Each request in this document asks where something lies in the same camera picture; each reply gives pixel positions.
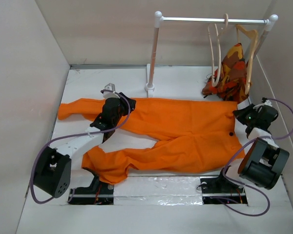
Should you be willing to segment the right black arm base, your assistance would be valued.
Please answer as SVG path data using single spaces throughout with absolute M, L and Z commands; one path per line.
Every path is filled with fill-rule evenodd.
M 247 204 L 244 188 L 230 182 L 222 175 L 202 176 L 196 190 L 202 193 L 204 205 L 208 204 Z

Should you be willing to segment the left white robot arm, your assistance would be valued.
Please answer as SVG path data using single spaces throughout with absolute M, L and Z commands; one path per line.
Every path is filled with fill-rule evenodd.
M 37 204 L 59 198 L 68 189 L 72 160 L 107 141 L 125 124 L 135 110 L 136 100 L 123 93 L 103 89 L 102 111 L 84 133 L 61 136 L 47 142 L 34 161 L 30 176 L 30 192 Z

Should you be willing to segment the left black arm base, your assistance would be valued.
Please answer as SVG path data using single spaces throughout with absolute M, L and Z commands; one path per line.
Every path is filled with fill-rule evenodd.
M 69 186 L 70 205 L 113 205 L 114 186 L 87 170 L 73 170 Z

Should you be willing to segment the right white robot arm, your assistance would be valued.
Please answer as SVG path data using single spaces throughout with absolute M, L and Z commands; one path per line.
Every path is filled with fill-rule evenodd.
M 237 169 L 240 178 L 258 187 L 272 189 L 277 183 L 289 152 L 275 144 L 268 128 L 278 117 L 278 111 L 266 104 L 251 104 L 233 111 L 237 121 L 246 126 L 247 139 L 254 139 Z

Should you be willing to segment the orange trousers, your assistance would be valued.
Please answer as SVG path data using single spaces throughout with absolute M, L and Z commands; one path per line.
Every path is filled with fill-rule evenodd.
M 138 98 L 135 110 L 121 118 L 122 129 L 156 140 L 151 148 L 87 151 L 81 167 L 100 181 L 117 184 L 130 169 L 203 173 L 224 167 L 231 157 L 244 158 L 236 136 L 232 101 L 194 101 Z

